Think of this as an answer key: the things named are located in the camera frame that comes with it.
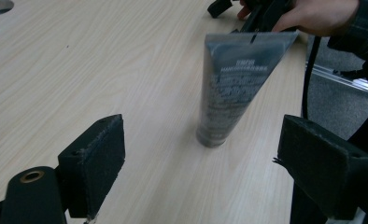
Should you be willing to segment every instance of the black wire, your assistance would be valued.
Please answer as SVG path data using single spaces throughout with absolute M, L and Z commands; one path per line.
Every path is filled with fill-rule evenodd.
M 309 90 L 309 81 L 312 75 L 313 65 L 315 65 L 316 56 L 318 55 L 318 46 L 320 46 L 321 37 L 315 36 L 313 40 L 312 50 L 310 51 L 305 77 L 304 77 L 304 91 L 303 91 L 303 118 L 308 119 L 308 110 L 307 110 L 307 97 Z

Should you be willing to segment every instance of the gray tube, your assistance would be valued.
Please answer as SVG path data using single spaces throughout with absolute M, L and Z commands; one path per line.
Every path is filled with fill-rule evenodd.
M 223 144 L 297 32 L 207 35 L 201 110 L 196 136 Z

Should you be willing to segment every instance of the gray floor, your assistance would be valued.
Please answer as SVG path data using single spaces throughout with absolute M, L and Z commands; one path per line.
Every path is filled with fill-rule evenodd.
M 363 60 L 352 53 L 329 49 L 327 42 L 328 38 L 322 38 L 315 62 L 317 66 L 310 80 L 308 117 L 348 139 L 368 117 L 368 89 L 357 86 L 358 80 L 334 75 L 333 70 L 359 70 Z M 313 37 L 310 37 L 308 55 L 312 44 Z

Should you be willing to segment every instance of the finger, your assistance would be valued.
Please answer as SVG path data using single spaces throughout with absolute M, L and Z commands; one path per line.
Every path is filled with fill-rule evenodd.
M 301 14 L 297 13 L 296 9 L 293 9 L 280 17 L 272 32 L 280 32 L 294 26 L 299 26 L 301 19 Z
M 250 9 L 248 9 L 248 7 L 243 7 L 238 13 L 237 13 L 237 18 L 239 20 L 244 20 L 245 17 L 250 14 Z

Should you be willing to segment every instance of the wooden table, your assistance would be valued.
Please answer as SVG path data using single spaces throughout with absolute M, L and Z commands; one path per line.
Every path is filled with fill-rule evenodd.
M 237 3 L 213 20 L 212 0 L 13 2 L 0 15 L 0 201 L 12 176 L 56 167 L 122 114 L 127 158 L 98 223 L 289 223 L 292 179 L 272 159 L 283 115 L 300 114 L 303 36 L 210 149 L 194 137 L 204 40 L 242 26 Z

